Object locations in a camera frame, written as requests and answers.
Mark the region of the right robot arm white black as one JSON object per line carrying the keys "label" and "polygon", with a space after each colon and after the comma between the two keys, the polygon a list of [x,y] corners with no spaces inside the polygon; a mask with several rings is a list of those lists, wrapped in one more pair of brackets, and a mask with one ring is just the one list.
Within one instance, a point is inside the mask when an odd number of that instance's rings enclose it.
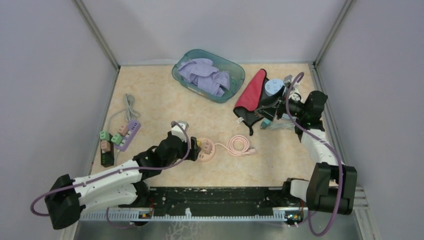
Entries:
{"label": "right robot arm white black", "polygon": [[327,99],[326,94],[317,90],[305,102],[276,93],[260,100],[254,113],[268,120],[290,113],[299,141],[315,162],[310,180],[289,178],[284,183],[283,203],[295,206],[302,200],[312,211],[331,213],[337,207],[339,215],[349,215],[354,207],[358,173],[354,167],[337,160],[335,149],[326,140],[321,117]]}

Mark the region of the pink round power socket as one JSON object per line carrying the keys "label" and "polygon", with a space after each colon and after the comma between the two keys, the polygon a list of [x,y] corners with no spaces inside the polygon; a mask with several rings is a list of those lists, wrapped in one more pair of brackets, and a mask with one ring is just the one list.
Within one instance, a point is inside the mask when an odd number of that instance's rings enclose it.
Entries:
{"label": "pink round power socket", "polygon": [[[207,140],[207,141],[211,141],[213,143],[213,141],[210,140],[209,138],[202,137],[202,138],[198,138],[198,140],[200,140],[201,142]],[[216,154],[216,146],[213,143],[212,152],[210,154],[204,154],[204,152],[201,149],[199,156],[198,156],[198,159],[196,161],[200,162],[200,163],[209,162],[210,160],[212,160],[214,158],[215,154]]]}

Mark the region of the blue round power socket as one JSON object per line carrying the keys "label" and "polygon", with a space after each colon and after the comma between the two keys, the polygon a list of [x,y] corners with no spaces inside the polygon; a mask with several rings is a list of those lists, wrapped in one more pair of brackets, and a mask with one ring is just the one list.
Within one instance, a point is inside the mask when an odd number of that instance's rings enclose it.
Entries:
{"label": "blue round power socket", "polygon": [[284,81],[279,78],[269,79],[264,85],[265,94],[268,97],[275,95],[281,89],[285,89],[285,84]]}

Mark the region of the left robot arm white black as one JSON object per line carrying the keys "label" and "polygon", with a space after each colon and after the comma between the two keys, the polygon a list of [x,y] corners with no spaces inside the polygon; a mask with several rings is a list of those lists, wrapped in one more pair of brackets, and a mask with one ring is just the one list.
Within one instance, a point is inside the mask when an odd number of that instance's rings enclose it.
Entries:
{"label": "left robot arm white black", "polygon": [[144,207],[150,192],[145,180],[171,168],[179,160],[196,161],[199,140],[168,134],[158,145],[104,172],[56,179],[51,194],[44,197],[54,230],[73,225],[80,217],[109,207]]}

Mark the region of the white power strip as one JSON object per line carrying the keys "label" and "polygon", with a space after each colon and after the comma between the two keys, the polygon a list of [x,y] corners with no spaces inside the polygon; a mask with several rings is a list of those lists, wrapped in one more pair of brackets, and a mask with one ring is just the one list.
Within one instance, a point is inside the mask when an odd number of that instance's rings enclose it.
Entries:
{"label": "white power strip", "polygon": [[292,85],[292,83],[294,83],[293,88],[295,89],[300,85],[300,81],[297,79],[298,79],[298,75],[294,77],[290,74],[284,78],[283,83],[287,88],[289,88]]}

